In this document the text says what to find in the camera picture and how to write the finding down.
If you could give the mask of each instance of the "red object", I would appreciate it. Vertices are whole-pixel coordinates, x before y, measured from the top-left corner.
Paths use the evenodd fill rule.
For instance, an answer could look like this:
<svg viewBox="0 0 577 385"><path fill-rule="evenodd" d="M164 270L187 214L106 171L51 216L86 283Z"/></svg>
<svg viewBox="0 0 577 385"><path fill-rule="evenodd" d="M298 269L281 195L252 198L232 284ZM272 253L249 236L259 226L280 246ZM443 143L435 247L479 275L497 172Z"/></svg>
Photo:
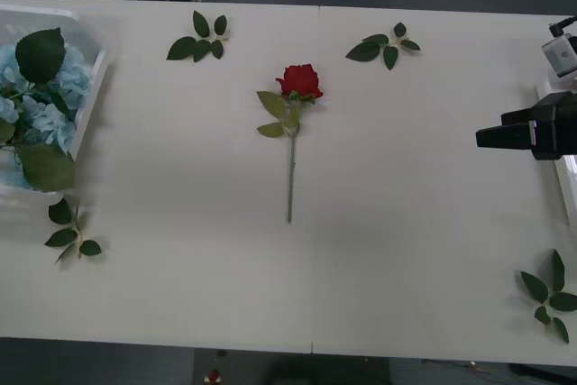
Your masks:
<svg viewBox="0 0 577 385"><path fill-rule="evenodd" d="M216 383L216 381L219 379L220 379L220 373L218 372L218 370L212 370L210 373L208 373L208 381L210 383Z"/></svg>
<svg viewBox="0 0 577 385"><path fill-rule="evenodd" d="M283 96L289 96L295 90L301 96L314 95L320 98L323 93L318 89L318 75L312 65L292 66L285 69L285 77L277 78Z"/></svg>

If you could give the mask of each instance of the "blue flower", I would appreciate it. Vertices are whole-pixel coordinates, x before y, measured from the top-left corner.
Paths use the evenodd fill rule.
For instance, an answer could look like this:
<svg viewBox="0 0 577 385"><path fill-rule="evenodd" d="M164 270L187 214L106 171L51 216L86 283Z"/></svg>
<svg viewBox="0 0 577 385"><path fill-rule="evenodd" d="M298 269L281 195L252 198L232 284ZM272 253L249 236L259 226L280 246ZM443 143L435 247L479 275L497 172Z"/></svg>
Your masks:
<svg viewBox="0 0 577 385"><path fill-rule="evenodd" d="M23 107L32 129L27 131L28 142L52 144L57 142L64 153L70 151L76 127L67 121L54 104L37 103L31 97L23 96Z"/></svg>
<svg viewBox="0 0 577 385"><path fill-rule="evenodd" d="M78 110L84 105L90 90L90 67L79 49L67 44L65 50L62 66L49 85L60 93L70 110ZM29 86L28 80L20 74L13 45L0 47L0 87L6 86L14 87L16 92L23 92ZM48 93L39 94L47 103L50 102Z"/></svg>
<svg viewBox="0 0 577 385"><path fill-rule="evenodd" d="M6 45L0 48L0 85L12 85L17 92L28 88L28 80L20 74L16 61L16 48Z"/></svg>
<svg viewBox="0 0 577 385"><path fill-rule="evenodd" d="M14 101L0 96L0 119L13 124L18 120L18 112L14 109Z"/></svg>

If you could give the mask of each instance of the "tabletop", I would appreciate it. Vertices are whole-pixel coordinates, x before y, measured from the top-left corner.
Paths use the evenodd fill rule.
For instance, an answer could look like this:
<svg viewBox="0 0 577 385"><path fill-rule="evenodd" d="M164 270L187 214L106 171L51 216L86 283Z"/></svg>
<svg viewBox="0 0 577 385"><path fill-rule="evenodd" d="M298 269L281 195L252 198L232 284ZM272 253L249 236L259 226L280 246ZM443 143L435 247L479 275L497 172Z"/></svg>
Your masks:
<svg viewBox="0 0 577 385"><path fill-rule="evenodd" d="M0 213L0 335L577 365L517 278L556 248L577 287L554 165L474 136L536 101L554 18L3 3L78 11L113 62L78 155L105 254L54 266L44 208ZM166 61L194 10L229 17L224 57ZM397 22L421 55L391 71L345 58ZM255 92L305 63L325 95L303 118L287 225L289 145L256 133L270 116Z"/></svg>

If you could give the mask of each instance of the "rose stem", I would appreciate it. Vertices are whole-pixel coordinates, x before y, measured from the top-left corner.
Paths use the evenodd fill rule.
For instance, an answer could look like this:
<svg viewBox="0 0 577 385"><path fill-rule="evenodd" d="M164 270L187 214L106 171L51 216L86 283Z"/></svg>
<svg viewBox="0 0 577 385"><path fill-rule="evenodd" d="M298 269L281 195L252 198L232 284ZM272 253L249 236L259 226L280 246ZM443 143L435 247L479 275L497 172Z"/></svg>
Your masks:
<svg viewBox="0 0 577 385"><path fill-rule="evenodd" d="M292 221L292 185L295 182L295 149L297 144L297 135L290 135L290 173L288 175L288 214L287 222Z"/></svg>

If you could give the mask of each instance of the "red rose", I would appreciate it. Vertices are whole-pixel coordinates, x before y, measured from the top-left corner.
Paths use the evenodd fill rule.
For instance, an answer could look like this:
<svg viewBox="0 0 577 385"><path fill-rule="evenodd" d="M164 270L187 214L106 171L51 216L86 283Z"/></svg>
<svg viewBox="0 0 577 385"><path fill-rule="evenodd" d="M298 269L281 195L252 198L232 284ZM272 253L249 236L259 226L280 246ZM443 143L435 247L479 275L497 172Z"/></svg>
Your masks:
<svg viewBox="0 0 577 385"><path fill-rule="evenodd" d="M284 79L277 78L277 81L283 96L289 96L293 90L301 96L314 95L315 98L320 98L323 95L318 90L318 75L310 64L286 68Z"/></svg>

